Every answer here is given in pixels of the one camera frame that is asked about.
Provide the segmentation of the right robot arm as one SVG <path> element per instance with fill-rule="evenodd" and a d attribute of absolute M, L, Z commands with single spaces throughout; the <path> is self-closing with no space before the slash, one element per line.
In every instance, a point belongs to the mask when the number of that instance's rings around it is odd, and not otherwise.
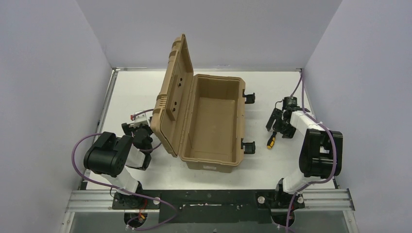
<path fill-rule="evenodd" d="M 325 183 L 342 170 L 343 134 L 332 131 L 317 121 L 308 109 L 297 103 L 296 97 L 284 97 L 282 108 L 274 108 L 266 124 L 272 131 L 267 148 L 275 144 L 277 134 L 292 139 L 300 133 L 304 139 L 298 159 L 298 168 L 282 178 L 275 189 L 274 204 L 286 208 L 290 204 L 299 208 L 298 195 L 308 186 Z"/>

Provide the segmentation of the black yellow handled screwdriver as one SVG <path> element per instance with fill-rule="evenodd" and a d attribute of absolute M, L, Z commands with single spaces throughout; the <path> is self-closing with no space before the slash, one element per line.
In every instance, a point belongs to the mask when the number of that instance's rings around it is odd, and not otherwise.
<path fill-rule="evenodd" d="M 273 131 L 267 141 L 267 149 L 271 149 L 274 146 L 276 135 L 277 135 L 277 132 Z"/>

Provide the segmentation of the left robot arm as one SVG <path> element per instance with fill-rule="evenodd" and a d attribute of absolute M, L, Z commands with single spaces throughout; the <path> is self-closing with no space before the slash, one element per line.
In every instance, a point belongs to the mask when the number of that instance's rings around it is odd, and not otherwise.
<path fill-rule="evenodd" d="M 153 131 L 146 123 L 137 126 L 123 123 L 125 135 L 103 132 L 84 156 L 84 167 L 101 175 L 116 192 L 115 204 L 131 209 L 145 206 L 147 200 L 140 181 L 132 177 L 128 168 L 145 171 L 151 162 Z"/>

